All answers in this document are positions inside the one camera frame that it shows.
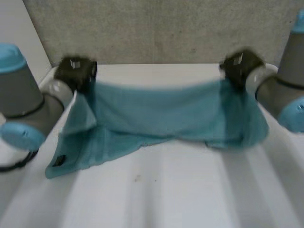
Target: gray backdrop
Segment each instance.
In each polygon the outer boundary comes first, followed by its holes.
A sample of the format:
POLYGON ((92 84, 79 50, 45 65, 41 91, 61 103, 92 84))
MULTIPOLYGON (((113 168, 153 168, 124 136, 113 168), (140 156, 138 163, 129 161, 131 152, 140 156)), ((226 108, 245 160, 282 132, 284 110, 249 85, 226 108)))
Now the gray backdrop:
POLYGON ((278 65, 304 0, 23 0, 51 62, 216 63, 251 45, 278 65))

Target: stain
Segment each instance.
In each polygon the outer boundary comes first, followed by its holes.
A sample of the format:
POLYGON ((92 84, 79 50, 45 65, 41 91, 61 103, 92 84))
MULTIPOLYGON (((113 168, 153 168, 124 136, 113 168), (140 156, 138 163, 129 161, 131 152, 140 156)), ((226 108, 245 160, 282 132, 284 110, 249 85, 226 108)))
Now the stain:
POLYGON ((137 183, 137 182, 141 182, 142 181, 142 176, 141 175, 137 175, 134 179, 134 182, 137 183))

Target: white table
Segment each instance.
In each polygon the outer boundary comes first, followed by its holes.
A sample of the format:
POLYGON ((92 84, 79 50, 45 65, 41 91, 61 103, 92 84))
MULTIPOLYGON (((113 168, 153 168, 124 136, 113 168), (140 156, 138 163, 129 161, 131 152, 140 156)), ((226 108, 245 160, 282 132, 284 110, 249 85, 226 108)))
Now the white table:
MULTIPOLYGON (((141 87, 219 75, 216 64, 98 68, 98 80, 141 87)), ((304 136, 265 115, 268 138, 245 152, 170 141, 48 180, 44 171, 66 112, 31 164, 0 175, 0 228, 304 227, 304 136)), ((0 149, 15 153, 3 143, 0 149)))

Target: blue joint cap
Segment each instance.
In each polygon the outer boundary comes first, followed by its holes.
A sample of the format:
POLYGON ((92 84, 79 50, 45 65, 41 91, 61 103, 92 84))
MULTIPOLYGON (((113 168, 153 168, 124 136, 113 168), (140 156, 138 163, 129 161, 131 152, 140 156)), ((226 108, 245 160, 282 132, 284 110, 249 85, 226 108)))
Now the blue joint cap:
POLYGON ((304 96, 288 104, 278 117, 280 125, 294 133, 304 133, 304 96))
POLYGON ((296 22, 294 24, 292 33, 304 33, 304 9, 300 10, 297 17, 296 22))
POLYGON ((11 146, 25 151, 36 151, 46 136, 34 127, 18 122, 6 122, 0 128, 0 136, 11 146))
POLYGON ((26 64, 25 58, 16 45, 0 43, 0 74, 14 72, 26 64))

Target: blue towel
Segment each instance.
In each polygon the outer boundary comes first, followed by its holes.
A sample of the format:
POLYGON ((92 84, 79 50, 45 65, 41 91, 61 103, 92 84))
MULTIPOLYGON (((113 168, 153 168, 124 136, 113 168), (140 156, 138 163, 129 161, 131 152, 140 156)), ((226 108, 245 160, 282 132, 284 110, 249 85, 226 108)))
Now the blue towel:
POLYGON ((215 148, 244 148, 267 133, 255 100, 235 91, 227 80, 154 90, 96 82, 88 94, 77 94, 46 177, 87 169, 176 138, 215 148))

